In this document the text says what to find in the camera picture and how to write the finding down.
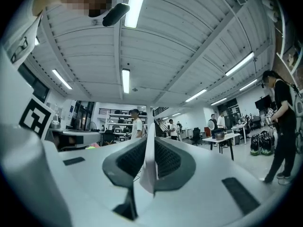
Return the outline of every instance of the white table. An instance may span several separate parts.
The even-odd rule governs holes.
[[[235,134],[235,133],[229,133],[229,134],[226,134],[224,136],[224,139],[223,140],[216,140],[216,139],[213,139],[212,137],[209,137],[209,138],[206,138],[206,139],[202,139],[203,141],[208,141],[208,142],[211,142],[211,143],[221,143],[221,142],[224,142],[226,140],[230,140],[231,138],[235,138],[236,136],[239,136],[240,134]],[[232,160],[233,160],[233,151],[232,151],[232,144],[230,146],[231,148],[231,156],[232,156]],[[223,154],[223,148],[222,146],[219,145],[219,152],[221,154]]]
[[[244,134],[244,144],[246,144],[246,134],[245,134],[245,125],[247,123],[243,123],[243,124],[239,124],[239,125],[236,125],[236,126],[233,126],[232,127],[232,133],[234,134],[234,130],[238,130],[238,129],[241,129],[243,128],[243,134]]]

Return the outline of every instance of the fluorescent light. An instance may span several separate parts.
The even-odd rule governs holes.
[[[137,28],[139,14],[141,11],[143,0],[129,0],[128,5],[130,6],[129,12],[125,17],[125,27]]]
[[[233,68],[231,68],[228,72],[225,73],[226,76],[230,76],[235,71],[237,71],[240,67],[244,66],[249,60],[251,60],[254,57],[254,52],[250,53],[248,56],[246,56],[243,60],[241,60],[237,65],[235,65]]]
[[[128,69],[123,69],[122,70],[122,80],[123,80],[123,91],[125,93],[129,93],[129,74],[130,70]]]
[[[189,102],[191,100],[193,100],[194,98],[200,96],[202,93],[206,92],[206,89],[203,89],[201,92],[198,92],[196,95],[192,96],[191,98],[189,98],[188,100],[186,100],[185,102]]]
[[[257,80],[258,80],[258,79],[253,80],[252,82],[250,82],[250,83],[249,83],[249,84],[247,84],[246,86],[242,87],[242,88],[240,89],[240,91],[242,91],[242,90],[244,90],[245,88],[247,88],[247,87],[251,86],[252,84],[254,84],[255,82],[257,82]]]
[[[40,42],[39,42],[38,38],[36,37],[36,38],[35,38],[35,46],[37,46],[37,45],[39,45],[39,44],[40,44]]]
[[[215,104],[218,104],[218,103],[220,103],[220,102],[223,102],[223,101],[226,100],[226,99],[227,99],[227,98],[223,98],[223,99],[219,100],[218,102],[215,102],[215,103],[211,104],[211,106],[213,106],[213,105],[215,105]]]
[[[57,72],[57,70],[52,70],[52,72],[57,76],[57,78],[68,88],[72,89],[70,85],[67,84],[67,82],[60,76],[60,74]]]

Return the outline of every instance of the floor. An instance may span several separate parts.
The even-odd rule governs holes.
[[[254,134],[261,133],[264,130],[267,131],[268,127],[263,127],[261,129],[253,130],[249,134],[249,136],[251,137]],[[198,147],[210,150],[210,144],[208,144],[207,142],[203,142],[202,145],[198,144]],[[241,140],[239,145],[235,145],[232,147],[232,150],[233,150],[234,161],[237,164],[241,165],[246,170],[248,170],[256,178],[258,179],[263,178],[269,172],[271,163],[273,162],[274,154],[270,156],[264,156],[264,155],[252,156],[250,154],[250,139],[247,139],[246,144],[244,144],[244,140]],[[215,154],[220,154],[219,147],[213,147],[213,152]],[[230,148],[223,148],[223,156],[231,159]],[[303,156],[297,154],[294,161],[292,176],[295,176],[296,173],[299,171],[302,161],[303,161]],[[278,172],[281,172],[283,170],[283,166],[284,166],[284,162]],[[284,184],[284,180],[279,180],[278,182],[278,179],[275,178],[272,184],[269,185],[269,187],[273,191],[276,191],[278,188],[284,187],[284,185],[281,184]]]

